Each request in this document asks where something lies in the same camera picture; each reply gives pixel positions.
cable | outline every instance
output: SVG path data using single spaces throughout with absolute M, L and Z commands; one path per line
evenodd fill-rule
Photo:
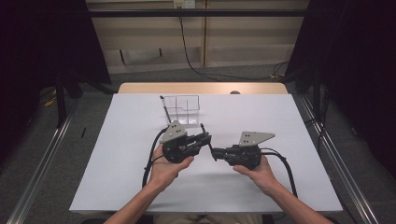
M 264 148 L 261 148 L 261 149 L 268 149 L 268 150 L 274 151 L 274 152 L 262 152 L 262 155 L 277 156 L 283 162 L 283 164 L 286 167 L 286 170 L 288 171 L 289 181 L 290 181 L 290 185 L 291 185 L 291 191 L 293 192 L 294 196 L 296 198 L 298 198 L 297 189 L 296 189 L 296 186 L 294 184 L 293 173 L 291 172 L 291 168 L 289 166 L 289 163 L 286 161 L 286 158 L 283 157 L 282 155 L 280 155 L 280 153 L 278 153 L 277 151 L 275 151 L 275 150 L 273 150 L 271 148 L 264 147 Z
M 279 71 L 279 69 L 284 65 L 284 64 L 286 64 L 286 63 L 289 63 L 289 61 L 285 61 L 285 62 L 283 62 L 283 63 L 277 63 L 276 65 L 274 65 L 274 69 L 273 69 L 273 76 L 274 77 L 276 77 L 276 73 L 277 73 L 277 71 Z
M 194 71 L 197 75 L 201 76 L 201 77 L 206 77 L 206 78 L 210 78 L 212 80 L 215 80 L 217 82 L 221 82 L 221 80 L 216 79 L 214 77 L 211 76 L 217 76 L 217 77 L 231 77 L 231 78 L 239 78 L 239 79 L 244 79 L 244 80 L 251 80 L 251 81 L 260 81 L 260 80 L 265 80 L 268 78 L 271 78 L 272 76 L 268 76 L 268 77 L 258 77 L 258 78 L 254 78 L 254 77 L 236 77 L 236 76 L 230 76 L 230 75 L 224 75 L 224 74 L 217 74 L 217 73 L 203 73 L 203 72 L 199 72 L 197 71 L 195 68 L 192 67 L 191 63 L 190 63 L 190 58 L 189 55 L 187 53 L 187 47 L 186 47 L 186 40 L 184 37 L 184 26 L 183 26 L 183 19 L 181 17 L 179 17 L 179 21 L 180 21 L 180 28 L 181 28 L 181 36 L 183 38 L 183 46 L 184 46 L 184 53 L 186 55 L 186 60 L 187 60 L 187 64 L 189 65 L 190 69 L 192 71 Z
M 149 157 L 148 157 L 148 164 L 146 165 L 145 173 L 143 174 L 142 188 L 145 187 L 146 184 L 148 183 L 149 171 L 151 170 L 152 163 L 154 163 L 156 160 L 158 160 L 160 158 L 159 157 L 159 158 L 156 158 L 154 161 L 151 161 L 152 154 L 154 153 L 155 145 L 157 145 L 158 139 L 161 137 L 161 135 L 163 133 L 166 132 L 167 129 L 168 128 L 164 128 L 164 129 L 160 130 L 160 132 L 155 137 L 154 142 L 152 143 L 151 151 L 150 151 Z

white table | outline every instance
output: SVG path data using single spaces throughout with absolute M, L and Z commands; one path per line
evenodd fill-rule
M 159 96 L 114 95 L 71 211 L 117 211 L 141 189 L 154 137 L 166 127 Z M 200 94 L 200 104 L 200 122 L 212 134 L 213 147 L 236 144 L 242 131 L 275 133 L 260 147 L 273 148 L 288 159 L 299 198 L 317 211 L 342 210 L 291 95 Z M 276 178 L 290 190 L 283 163 L 277 157 L 268 160 Z M 226 161 L 214 161 L 208 147 L 148 209 L 149 214 L 279 211 L 248 177 Z

forearm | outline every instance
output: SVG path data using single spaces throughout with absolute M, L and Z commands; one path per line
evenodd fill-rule
M 146 212 L 152 201 L 161 193 L 161 189 L 149 183 L 137 193 L 120 211 L 107 220 L 109 223 L 136 223 Z
M 296 223 L 331 223 L 329 219 L 298 200 L 280 184 L 276 184 L 273 189 L 268 192 L 268 196 L 270 196 Z

clear plastic container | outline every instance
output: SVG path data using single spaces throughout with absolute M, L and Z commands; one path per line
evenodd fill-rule
M 195 126 L 199 124 L 199 96 L 198 95 L 169 95 L 164 96 L 164 103 L 169 114 L 166 118 L 172 122 Z

black curtain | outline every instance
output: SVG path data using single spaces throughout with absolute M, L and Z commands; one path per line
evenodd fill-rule
M 373 155 L 396 176 L 396 13 L 391 2 L 311 0 L 309 5 L 310 11 L 335 13 L 327 21 L 304 19 L 287 76 L 297 75 L 297 89 L 306 91 L 318 69 Z M 301 72 L 302 67 L 310 69 Z
M 110 83 L 92 20 L 68 13 L 77 11 L 88 11 L 84 0 L 0 1 L 0 161 L 60 72 L 72 85 Z

